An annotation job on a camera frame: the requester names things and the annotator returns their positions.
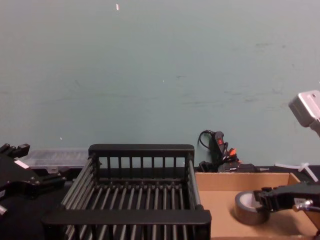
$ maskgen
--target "tape roll core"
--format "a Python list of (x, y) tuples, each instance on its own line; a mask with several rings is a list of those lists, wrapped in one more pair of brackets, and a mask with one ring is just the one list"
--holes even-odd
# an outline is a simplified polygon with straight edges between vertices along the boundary
[(234, 214), (236, 219), (246, 225), (258, 225), (266, 222), (270, 212), (255, 200), (252, 191), (243, 191), (235, 196)]

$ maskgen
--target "teal wall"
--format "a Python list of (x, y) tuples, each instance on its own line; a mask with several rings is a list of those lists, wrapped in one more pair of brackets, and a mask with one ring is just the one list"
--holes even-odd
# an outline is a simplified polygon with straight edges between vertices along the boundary
[(245, 163), (318, 164), (288, 102), (319, 89), (319, 22), (318, 0), (1, 0), (0, 143), (196, 146), (212, 129)]

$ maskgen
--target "white label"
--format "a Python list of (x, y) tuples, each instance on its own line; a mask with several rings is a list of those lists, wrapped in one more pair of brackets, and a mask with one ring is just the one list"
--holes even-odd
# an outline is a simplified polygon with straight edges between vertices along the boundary
[(27, 169), (29, 166), (27, 164), (25, 164), (24, 162), (20, 161), (20, 160), (16, 160), (14, 161), (16, 164), (18, 164), (20, 167), (23, 167), (24, 169)]
[(6, 193), (6, 190), (0, 191), (0, 198), (2, 198)]
[(306, 200), (307, 199), (305, 198), (294, 198), (294, 204), (295, 205), (304, 204)]

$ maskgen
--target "black wire rack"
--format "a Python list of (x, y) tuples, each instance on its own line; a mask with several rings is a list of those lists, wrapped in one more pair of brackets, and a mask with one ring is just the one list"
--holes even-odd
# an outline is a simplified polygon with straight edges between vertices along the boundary
[(209, 240), (211, 215), (200, 202), (194, 147), (92, 145), (61, 206), (42, 223), (47, 240)]

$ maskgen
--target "cardboard box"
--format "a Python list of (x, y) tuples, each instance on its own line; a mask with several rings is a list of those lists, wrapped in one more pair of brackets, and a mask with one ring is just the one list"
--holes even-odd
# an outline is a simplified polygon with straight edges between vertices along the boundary
[(263, 187), (292, 185), (299, 180), (292, 173), (196, 173), (204, 209), (212, 216), (211, 239), (312, 239), (320, 228), (319, 213), (291, 209), (271, 213), (270, 219), (256, 226), (234, 218), (235, 196)]

